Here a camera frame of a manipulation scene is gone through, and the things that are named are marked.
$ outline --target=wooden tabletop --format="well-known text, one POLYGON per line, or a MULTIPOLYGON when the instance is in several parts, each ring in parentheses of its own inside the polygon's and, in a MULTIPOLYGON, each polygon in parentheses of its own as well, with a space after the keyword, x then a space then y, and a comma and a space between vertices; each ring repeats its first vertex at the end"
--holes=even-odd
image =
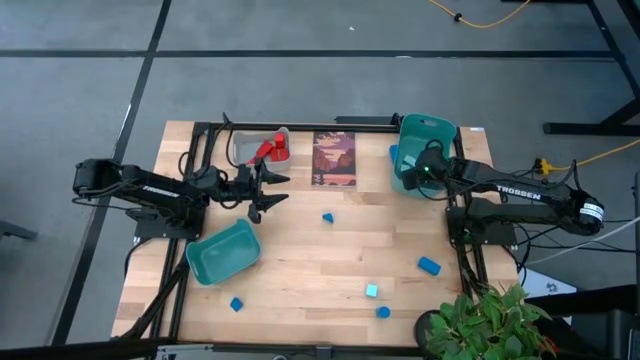
MULTIPOLYGON (((167 122, 154 172, 181 179, 178 157, 189 148, 193 125, 167 122)), ((466 158, 491 164, 484 130, 461 128, 461 134, 466 158)), ((235 172, 224 155, 227 136, 221 133, 212 164, 231 177, 235 172)), ((391 189, 389 146, 398 135, 356 134, 354 189, 311 185, 312 139, 313 132, 291 132, 291 169, 283 172, 291 181, 263 186, 265 193, 290 197, 264 214, 262 224, 253 225, 262 244, 256 265, 213 287, 189 276, 179 340, 413 347, 416 318, 461 293, 445 226, 446 202, 391 189), (334 214, 333 225, 322 220, 327 211, 334 214), (417 268, 421 256, 442 266, 438 276, 417 268), (377 298, 365 296, 367 284, 378 286, 377 298), (240 312, 229 306, 233 297, 244 303, 240 312), (375 309, 383 305, 391 317, 377 319, 375 309)), ((202 238, 245 217, 247 206, 224 210, 212 203, 202 238)), ((167 244, 167 239, 152 240, 131 257, 113 335, 127 331, 156 295, 167 244)), ((502 248, 483 249, 491 283, 507 287, 517 281, 513 260, 502 248)), ((163 335, 172 309, 173 295, 165 308, 163 335)))

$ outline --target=teal container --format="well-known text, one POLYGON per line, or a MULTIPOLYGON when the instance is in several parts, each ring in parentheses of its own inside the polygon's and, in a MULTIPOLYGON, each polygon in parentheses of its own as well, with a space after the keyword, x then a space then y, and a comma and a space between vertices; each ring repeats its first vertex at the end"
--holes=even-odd
POLYGON ((245 219, 212 237, 187 245, 187 261, 196 280, 215 285, 253 265, 260 258, 260 242, 245 219))
MULTIPOLYGON (((427 142, 436 139, 439 140, 444 149, 442 151, 445 158, 449 158, 451 144, 457 133, 457 128, 451 122, 433 116, 421 114, 409 114, 402 120, 400 128, 400 137, 398 139, 398 152, 393 163, 393 174, 391 179, 391 187, 394 191, 401 194, 423 199, 424 197, 418 189, 407 191, 402 185, 400 178, 402 160, 409 155, 414 159, 418 158, 420 152, 424 150, 427 142)), ((434 185, 421 186, 424 194, 434 196, 444 188, 434 185)))

